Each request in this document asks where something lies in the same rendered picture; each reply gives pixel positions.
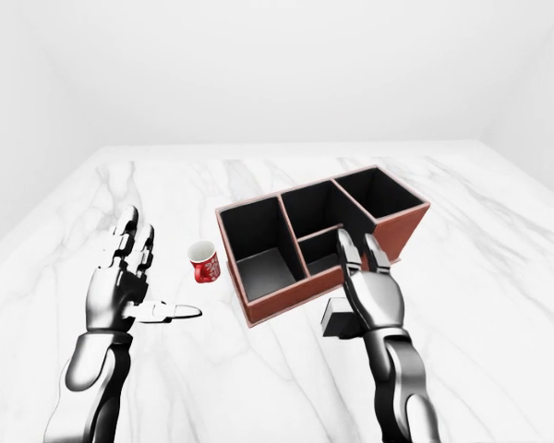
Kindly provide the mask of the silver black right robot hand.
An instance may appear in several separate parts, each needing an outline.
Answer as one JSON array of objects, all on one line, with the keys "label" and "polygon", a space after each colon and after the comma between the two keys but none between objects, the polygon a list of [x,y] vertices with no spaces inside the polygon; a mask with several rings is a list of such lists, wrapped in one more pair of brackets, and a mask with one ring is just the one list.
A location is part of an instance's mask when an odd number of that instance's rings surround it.
[{"label": "silver black right robot hand", "polygon": [[391,275],[391,263],[376,238],[366,233],[363,246],[368,270],[361,268],[359,250],[351,235],[337,230],[337,250],[343,269],[346,297],[359,318],[362,329],[401,327],[404,319],[402,291]]}]

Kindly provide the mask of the red white patterned mug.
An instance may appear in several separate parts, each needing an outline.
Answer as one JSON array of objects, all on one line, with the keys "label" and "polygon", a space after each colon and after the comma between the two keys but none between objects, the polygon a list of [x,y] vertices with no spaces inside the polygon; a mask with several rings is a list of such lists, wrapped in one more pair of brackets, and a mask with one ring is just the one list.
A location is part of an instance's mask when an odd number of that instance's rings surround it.
[{"label": "red white patterned mug", "polygon": [[196,282],[213,282],[220,277],[220,264],[216,248],[211,241],[197,241],[188,249],[187,256],[194,268]]}]

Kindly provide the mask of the red-brown desk caddy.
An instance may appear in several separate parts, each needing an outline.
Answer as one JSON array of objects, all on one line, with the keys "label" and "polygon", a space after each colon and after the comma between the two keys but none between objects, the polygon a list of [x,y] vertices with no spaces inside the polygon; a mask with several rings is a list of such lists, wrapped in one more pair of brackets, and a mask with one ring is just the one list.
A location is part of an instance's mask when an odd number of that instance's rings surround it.
[{"label": "red-brown desk caddy", "polygon": [[375,236],[391,262],[430,204],[378,166],[218,208],[235,292],[247,324],[280,315],[343,282],[336,232]]}]

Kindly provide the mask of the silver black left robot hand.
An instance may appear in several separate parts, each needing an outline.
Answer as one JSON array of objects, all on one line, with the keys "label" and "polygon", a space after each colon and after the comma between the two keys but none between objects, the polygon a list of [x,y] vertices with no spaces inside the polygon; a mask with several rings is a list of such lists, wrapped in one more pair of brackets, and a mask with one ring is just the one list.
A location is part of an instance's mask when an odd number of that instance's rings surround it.
[{"label": "silver black left robot hand", "polygon": [[153,260],[154,230],[138,228],[139,213],[127,206],[112,228],[94,271],[86,299],[87,330],[127,332],[133,323],[168,323],[200,317],[192,305],[169,305],[146,298],[147,271]]}]

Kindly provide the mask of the black book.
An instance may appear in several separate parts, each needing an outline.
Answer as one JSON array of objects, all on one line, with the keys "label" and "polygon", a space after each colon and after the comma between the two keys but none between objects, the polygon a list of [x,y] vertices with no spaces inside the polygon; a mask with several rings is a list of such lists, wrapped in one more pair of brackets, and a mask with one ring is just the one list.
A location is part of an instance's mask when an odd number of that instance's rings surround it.
[{"label": "black book", "polygon": [[345,297],[329,299],[320,325],[324,337],[351,340],[364,334],[354,310]]}]

